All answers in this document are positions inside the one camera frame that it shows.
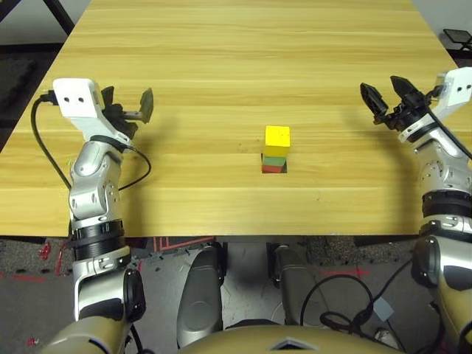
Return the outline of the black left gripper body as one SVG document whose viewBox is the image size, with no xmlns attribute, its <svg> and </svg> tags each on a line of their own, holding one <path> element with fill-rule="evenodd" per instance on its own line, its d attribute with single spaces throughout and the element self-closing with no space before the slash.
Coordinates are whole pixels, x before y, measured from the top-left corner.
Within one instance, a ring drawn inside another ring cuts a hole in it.
<svg viewBox="0 0 472 354">
<path fill-rule="evenodd" d="M 141 111 L 124 111 L 120 104 L 107 105 L 104 116 L 117 131 L 129 139 L 134 138 L 138 130 L 136 122 L 142 121 L 144 117 Z"/>
</svg>

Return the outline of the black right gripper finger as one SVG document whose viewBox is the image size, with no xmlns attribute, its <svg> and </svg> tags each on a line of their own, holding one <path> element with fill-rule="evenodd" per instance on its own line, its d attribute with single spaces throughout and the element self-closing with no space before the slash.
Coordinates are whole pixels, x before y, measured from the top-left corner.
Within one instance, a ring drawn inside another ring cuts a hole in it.
<svg viewBox="0 0 472 354">
<path fill-rule="evenodd" d="M 374 118 L 386 115 L 388 105 L 384 102 L 380 92 L 373 86 L 360 84 L 361 98 L 374 115 Z"/>
<path fill-rule="evenodd" d="M 408 79 L 392 75 L 390 80 L 395 93 L 402 100 L 418 100 L 419 91 Z"/>
</svg>

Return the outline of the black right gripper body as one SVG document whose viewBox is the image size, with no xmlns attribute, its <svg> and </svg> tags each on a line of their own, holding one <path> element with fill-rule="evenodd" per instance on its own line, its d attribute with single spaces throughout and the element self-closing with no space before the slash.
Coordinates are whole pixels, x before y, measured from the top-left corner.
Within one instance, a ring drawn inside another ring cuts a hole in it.
<svg viewBox="0 0 472 354">
<path fill-rule="evenodd" d="M 419 121 L 428 112 L 431 98 L 419 94 L 418 100 L 401 100 L 391 113 L 374 118 L 376 125 L 385 124 L 390 130 L 404 131 L 413 123 Z"/>
</svg>

